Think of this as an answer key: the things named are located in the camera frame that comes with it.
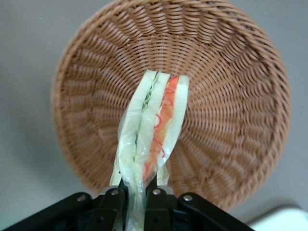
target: white surface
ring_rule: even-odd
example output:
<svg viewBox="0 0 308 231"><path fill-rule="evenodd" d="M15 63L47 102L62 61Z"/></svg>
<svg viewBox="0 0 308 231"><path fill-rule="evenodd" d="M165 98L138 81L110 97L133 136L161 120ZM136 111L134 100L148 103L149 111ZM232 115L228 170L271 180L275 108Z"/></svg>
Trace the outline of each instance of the white surface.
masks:
<svg viewBox="0 0 308 231"><path fill-rule="evenodd" d="M308 230L308 213L299 208L282 208L249 226L255 231L305 231Z"/></svg>
<svg viewBox="0 0 308 231"><path fill-rule="evenodd" d="M282 159L266 183L231 210L247 222L284 204L308 210L308 1L233 0L269 35L293 89ZM0 229L86 191L54 132L50 93L63 49L105 0L0 1Z"/></svg>

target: plastic wrap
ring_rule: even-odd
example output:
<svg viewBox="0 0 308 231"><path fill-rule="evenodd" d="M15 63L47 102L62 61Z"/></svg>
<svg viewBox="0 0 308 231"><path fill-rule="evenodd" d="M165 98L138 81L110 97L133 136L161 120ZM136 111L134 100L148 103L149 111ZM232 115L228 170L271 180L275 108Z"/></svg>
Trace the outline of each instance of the plastic wrap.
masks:
<svg viewBox="0 0 308 231"><path fill-rule="evenodd" d="M189 79L146 71L124 113L110 184L121 178L128 187L126 230L143 230L145 188L157 174L167 185L165 162L179 137L186 110Z"/></svg>

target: screw head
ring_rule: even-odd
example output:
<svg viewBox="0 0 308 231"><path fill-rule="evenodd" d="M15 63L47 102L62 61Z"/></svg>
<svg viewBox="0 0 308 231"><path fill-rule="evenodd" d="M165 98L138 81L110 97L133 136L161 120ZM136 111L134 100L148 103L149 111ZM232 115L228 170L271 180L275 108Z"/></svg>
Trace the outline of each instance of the screw head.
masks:
<svg viewBox="0 0 308 231"><path fill-rule="evenodd" d="M104 216L101 216L97 219L97 223L102 223L105 220Z"/></svg>
<svg viewBox="0 0 308 231"><path fill-rule="evenodd" d="M80 196L79 198L77 198L77 201L78 201L78 202L81 202L81 201L84 201L86 198L87 198L86 195L82 195L82 196Z"/></svg>
<svg viewBox="0 0 308 231"><path fill-rule="evenodd" d="M119 190L118 189L112 190L112 192L111 192L112 196L117 195L117 194L119 194Z"/></svg>
<svg viewBox="0 0 308 231"><path fill-rule="evenodd" d="M190 196L190 195L185 195L183 198L184 198L185 201L192 201L193 200L192 196Z"/></svg>
<svg viewBox="0 0 308 231"><path fill-rule="evenodd" d="M159 195L160 194L160 190L159 189L154 189L153 190L153 194L154 195Z"/></svg>

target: round basket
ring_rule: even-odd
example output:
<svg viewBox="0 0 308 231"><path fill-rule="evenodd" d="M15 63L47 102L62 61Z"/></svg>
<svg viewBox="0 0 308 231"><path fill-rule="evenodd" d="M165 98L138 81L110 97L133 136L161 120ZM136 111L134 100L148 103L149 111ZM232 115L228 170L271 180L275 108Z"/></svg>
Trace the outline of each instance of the round basket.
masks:
<svg viewBox="0 0 308 231"><path fill-rule="evenodd" d="M119 0L68 45L54 78L53 115L64 154L96 193L108 186L117 128L145 70L190 78L182 132L167 161L176 195L229 209L279 159L290 87L269 38L231 3Z"/></svg>

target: black metal bracket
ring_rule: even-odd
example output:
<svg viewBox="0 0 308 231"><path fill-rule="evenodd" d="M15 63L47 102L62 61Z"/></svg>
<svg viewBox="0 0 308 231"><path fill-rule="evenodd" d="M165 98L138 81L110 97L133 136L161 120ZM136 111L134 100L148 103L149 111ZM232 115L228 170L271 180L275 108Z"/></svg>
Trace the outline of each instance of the black metal bracket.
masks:
<svg viewBox="0 0 308 231"><path fill-rule="evenodd" d="M253 231L201 196L176 198L169 187L147 187L144 231ZM128 189L123 181L94 200L75 193L4 231L124 231Z"/></svg>

